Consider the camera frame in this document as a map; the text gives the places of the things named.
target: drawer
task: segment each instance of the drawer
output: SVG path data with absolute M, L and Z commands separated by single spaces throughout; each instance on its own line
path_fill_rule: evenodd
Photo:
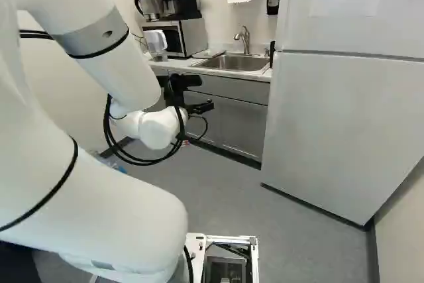
M 267 82 L 224 78 L 222 76 L 206 76 L 203 74 L 198 75 L 202 79 L 203 84 L 202 86 L 191 87 L 190 90 L 192 91 L 268 105 L 270 84 Z

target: cabinet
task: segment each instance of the cabinet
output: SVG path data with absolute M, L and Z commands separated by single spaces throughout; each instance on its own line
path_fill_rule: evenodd
M 153 69 L 156 75 L 171 73 L 196 74 Z M 199 104 L 212 99 L 215 108 L 202 114 L 207 119 L 208 130 L 201 142 L 241 156 L 262 161 L 266 116 L 270 84 L 221 76 L 198 74 L 203 84 L 184 92 L 185 103 Z M 165 101 L 152 106 L 149 111 L 164 109 Z M 198 139 L 205 130 L 202 119 L 192 117 L 185 125 L 185 134 Z
M 219 98 L 221 144 L 231 152 L 262 160 L 264 149 L 267 106 Z

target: sink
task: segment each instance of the sink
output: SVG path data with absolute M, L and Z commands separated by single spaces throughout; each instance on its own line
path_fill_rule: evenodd
M 249 72 L 262 70 L 269 61 L 269 58 L 265 58 L 263 56 L 227 53 L 192 66 L 197 68 L 200 67 L 236 72 Z

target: refrigerator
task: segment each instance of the refrigerator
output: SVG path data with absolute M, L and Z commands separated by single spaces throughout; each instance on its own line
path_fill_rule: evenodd
M 424 0 L 280 0 L 261 178 L 357 225 L 424 155 Z

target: wire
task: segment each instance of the wire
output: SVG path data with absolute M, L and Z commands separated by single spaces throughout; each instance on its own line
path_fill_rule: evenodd
M 193 264 L 191 263 L 190 254 L 186 246 L 184 246 L 185 259 L 187 260 L 189 283 L 194 283 Z
M 51 36 L 48 34 L 41 34 L 41 33 L 21 33 L 21 38 L 35 38 L 35 39 L 46 39 L 46 40 L 53 40 Z
M 110 128 L 110 122 L 109 122 L 109 110 L 111 106 L 112 97 L 110 95 L 107 96 L 107 102 L 106 102 L 106 108 L 105 108 L 105 114 L 103 116 L 103 133 L 105 135 L 106 143 L 112 150 L 113 154 L 123 160 L 124 162 L 128 164 L 132 164 L 135 166 L 151 166 L 154 164 L 157 164 L 165 159 L 168 159 L 169 157 L 173 156 L 177 151 L 180 149 L 182 145 L 182 139 L 179 139 L 177 143 L 172 147 L 172 149 L 162 158 L 158 159 L 142 159 L 134 157 L 133 155 L 127 153 L 119 144 L 116 142 L 115 138 L 113 137 L 111 128 Z M 180 127 L 182 127 L 182 131 L 184 131 L 184 122 L 182 120 L 182 116 L 180 113 L 180 110 L 177 111 L 177 116 L 179 117 Z
M 38 34 L 48 34 L 46 31 L 41 30 L 30 30 L 30 29 L 19 29 L 20 33 L 38 33 Z
M 203 121 L 205 122 L 205 130 L 203 131 L 203 133 L 199 137 L 197 137 L 195 139 L 195 141 L 200 141 L 206 135 L 206 132 L 209 129 L 209 123 L 207 122 L 207 119 L 203 116 L 191 115 L 190 117 L 196 117 L 198 119 L 203 119 Z
M 106 101 L 106 106 L 105 106 L 105 113 L 103 116 L 103 133 L 105 135 L 105 139 L 106 139 L 106 143 L 108 144 L 109 148 L 112 150 L 112 153 L 120 158 L 121 160 L 123 160 L 124 162 L 128 163 L 128 164 L 132 164 L 135 166 L 151 166 L 151 165 L 155 165 L 165 159 L 168 159 L 169 157 L 175 155 L 175 153 L 177 153 L 177 151 L 179 151 L 179 149 L 181 148 L 181 145 L 183 143 L 183 140 L 185 138 L 186 132 L 184 129 L 184 121 L 181 115 L 181 111 L 180 108 L 176 105 L 176 101 L 174 98 L 174 92 L 172 90 L 172 86 L 170 84 L 170 81 L 168 81 L 167 83 L 168 85 L 168 89 L 170 91 L 170 98 L 171 98 L 171 102 L 174 105 L 174 108 L 176 110 L 176 114 L 177 114 L 177 118 L 178 118 L 178 123 L 180 125 L 180 133 L 177 136 L 177 142 L 173 145 L 172 149 L 162 158 L 157 158 L 157 159 L 143 159 L 143 158 L 137 158 L 129 153 L 127 153 L 115 140 L 115 138 L 113 137 L 112 134 L 112 130 L 110 127 L 110 121 L 109 121 L 109 117 L 110 117 L 110 107 L 111 107 L 111 103 L 112 103 L 112 97 L 108 94 L 107 95 L 107 101 Z

